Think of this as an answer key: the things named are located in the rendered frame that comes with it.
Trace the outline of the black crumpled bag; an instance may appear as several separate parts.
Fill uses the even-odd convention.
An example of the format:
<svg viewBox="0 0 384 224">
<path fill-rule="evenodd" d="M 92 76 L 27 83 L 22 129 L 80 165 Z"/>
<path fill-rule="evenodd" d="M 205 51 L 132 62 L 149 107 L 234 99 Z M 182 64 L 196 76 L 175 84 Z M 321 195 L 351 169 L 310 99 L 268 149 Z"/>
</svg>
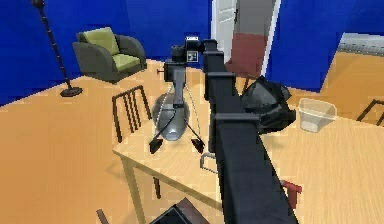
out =
<svg viewBox="0 0 384 224">
<path fill-rule="evenodd" d="M 260 135 L 278 132 L 296 120 L 296 111 L 289 108 L 287 100 L 292 96 L 281 83 L 268 81 L 264 76 L 256 79 L 240 96 L 248 113 L 259 116 Z"/>
</svg>

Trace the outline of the light wooden table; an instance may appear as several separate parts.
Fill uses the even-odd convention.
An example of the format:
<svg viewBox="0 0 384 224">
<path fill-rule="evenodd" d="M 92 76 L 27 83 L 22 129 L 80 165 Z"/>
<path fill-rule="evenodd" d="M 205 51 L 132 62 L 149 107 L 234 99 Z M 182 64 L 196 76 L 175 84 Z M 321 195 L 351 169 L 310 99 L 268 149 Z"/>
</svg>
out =
<svg viewBox="0 0 384 224">
<path fill-rule="evenodd" d="M 262 140 L 278 176 L 302 187 L 295 213 L 300 224 L 384 224 L 384 106 L 357 117 L 372 99 L 384 101 L 384 74 L 331 73 L 316 99 L 332 103 L 338 117 L 318 133 L 298 122 Z M 116 146 L 111 174 L 132 182 L 128 216 L 117 224 L 152 220 L 187 197 L 210 224 L 223 224 L 218 178 L 199 166 L 191 134 L 150 154 L 151 122 Z"/>
</svg>

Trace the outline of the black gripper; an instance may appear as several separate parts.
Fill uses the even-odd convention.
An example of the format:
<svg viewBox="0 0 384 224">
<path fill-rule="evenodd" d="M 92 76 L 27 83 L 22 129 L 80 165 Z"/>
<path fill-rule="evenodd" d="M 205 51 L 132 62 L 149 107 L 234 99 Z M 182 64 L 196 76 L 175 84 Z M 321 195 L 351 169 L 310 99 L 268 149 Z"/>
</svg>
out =
<svg viewBox="0 0 384 224">
<path fill-rule="evenodd" d="M 186 48 L 183 45 L 174 45 L 171 47 L 171 58 L 167 59 L 164 63 L 164 81 L 165 82 L 172 82 L 174 80 L 173 73 L 174 70 L 177 68 L 186 68 L 187 60 L 186 60 Z M 199 117 L 196 111 L 195 101 L 192 97 L 191 91 L 189 90 L 188 86 L 185 86 L 189 98 L 192 102 L 193 111 L 195 113 L 196 121 L 197 121 L 197 128 L 198 131 L 195 131 L 189 122 L 187 120 L 184 120 L 187 127 L 191 130 L 191 132 L 194 134 L 194 138 L 191 139 L 192 144 L 194 145 L 195 149 L 198 153 L 202 154 L 204 150 L 204 142 L 201 139 L 201 129 L 200 129 L 200 121 Z M 176 110 L 174 108 L 171 108 L 171 111 L 173 112 L 172 116 L 168 119 L 167 123 L 164 126 L 160 126 L 160 117 L 162 116 L 163 106 L 167 99 L 167 96 L 170 94 L 171 90 L 173 89 L 173 86 L 170 86 L 168 88 L 168 91 L 164 94 L 164 98 L 161 101 L 158 99 L 158 101 L 161 101 L 160 107 L 157 108 L 156 106 L 153 107 L 152 115 L 153 120 L 155 124 L 154 129 L 154 136 L 153 139 L 150 141 L 150 153 L 154 154 L 157 152 L 157 150 L 161 147 L 163 140 L 159 139 L 159 136 L 165 131 L 165 129 L 169 126 L 169 124 L 172 122 L 176 115 Z"/>
</svg>

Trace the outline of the white room door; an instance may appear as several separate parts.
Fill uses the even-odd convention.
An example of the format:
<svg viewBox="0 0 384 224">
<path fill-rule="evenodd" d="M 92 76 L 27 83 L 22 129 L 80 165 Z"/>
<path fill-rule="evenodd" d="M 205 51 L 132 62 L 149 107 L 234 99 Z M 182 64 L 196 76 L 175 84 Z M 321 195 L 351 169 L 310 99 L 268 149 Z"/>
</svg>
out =
<svg viewBox="0 0 384 224">
<path fill-rule="evenodd" d="M 224 53 L 224 62 L 231 58 L 236 3 L 237 0 L 216 0 L 215 39 L 218 49 Z"/>
</svg>

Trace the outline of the grey vase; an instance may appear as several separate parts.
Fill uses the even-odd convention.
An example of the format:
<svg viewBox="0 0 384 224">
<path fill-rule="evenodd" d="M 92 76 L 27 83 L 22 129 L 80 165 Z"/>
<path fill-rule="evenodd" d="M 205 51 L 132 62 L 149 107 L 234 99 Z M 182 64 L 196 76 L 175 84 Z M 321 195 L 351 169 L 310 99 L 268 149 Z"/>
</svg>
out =
<svg viewBox="0 0 384 224">
<path fill-rule="evenodd" d="M 183 96 L 185 69 L 176 68 L 171 74 L 173 85 L 156 99 L 152 108 L 152 120 L 163 138 L 177 141 L 186 131 L 190 110 Z"/>
</svg>

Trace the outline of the black floor lamp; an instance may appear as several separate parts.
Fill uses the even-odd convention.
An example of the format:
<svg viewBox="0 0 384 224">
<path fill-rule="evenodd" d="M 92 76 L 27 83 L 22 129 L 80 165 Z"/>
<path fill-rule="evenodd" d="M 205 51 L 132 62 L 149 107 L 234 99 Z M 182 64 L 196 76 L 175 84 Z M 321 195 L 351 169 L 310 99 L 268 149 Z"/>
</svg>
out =
<svg viewBox="0 0 384 224">
<path fill-rule="evenodd" d="M 61 97 L 74 97 L 74 96 L 77 96 L 77 95 L 80 95 L 82 93 L 82 89 L 80 87 L 73 87 L 70 83 L 70 79 L 68 78 L 68 75 L 67 75 L 67 72 L 66 72 L 66 68 L 63 64 L 63 60 L 62 60 L 62 57 L 60 55 L 60 52 L 59 52 L 59 48 L 58 48 L 58 45 L 54 39 L 54 35 L 53 35 L 53 31 L 51 30 L 50 28 L 50 25 L 49 25 L 49 21 L 48 21 L 48 18 L 44 12 L 44 7 L 45 7 L 45 2 L 44 0 L 30 0 L 32 6 L 34 8 L 36 8 L 39 12 L 39 15 L 40 15 L 40 18 L 41 18 L 41 21 L 44 25 L 44 28 L 45 28 L 45 31 L 46 31 L 46 34 L 48 36 L 48 39 L 50 41 L 50 44 L 51 44 L 51 47 L 52 47 L 52 50 L 55 54 L 55 58 L 59 64 L 59 67 L 60 67 L 60 71 L 61 73 L 63 74 L 63 77 L 64 77 L 64 81 L 67 85 L 67 88 L 66 89 L 63 89 L 61 92 L 60 92 L 60 96 Z"/>
</svg>

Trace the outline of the clear plastic container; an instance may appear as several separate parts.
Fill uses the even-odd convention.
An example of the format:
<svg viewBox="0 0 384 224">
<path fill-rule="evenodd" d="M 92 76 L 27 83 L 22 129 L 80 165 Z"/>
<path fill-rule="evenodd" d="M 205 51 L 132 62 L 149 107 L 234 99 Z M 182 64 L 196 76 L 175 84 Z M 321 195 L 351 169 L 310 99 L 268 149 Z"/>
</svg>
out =
<svg viewBox="0 0 384 224">
<path fill-rule="evenodd" d="M 300 127 L 312 133 L 318 133 L 323 127 L 337 119 L 336 106 L 321 100 L 301 98 L 298 111 Z"/>
</svg>

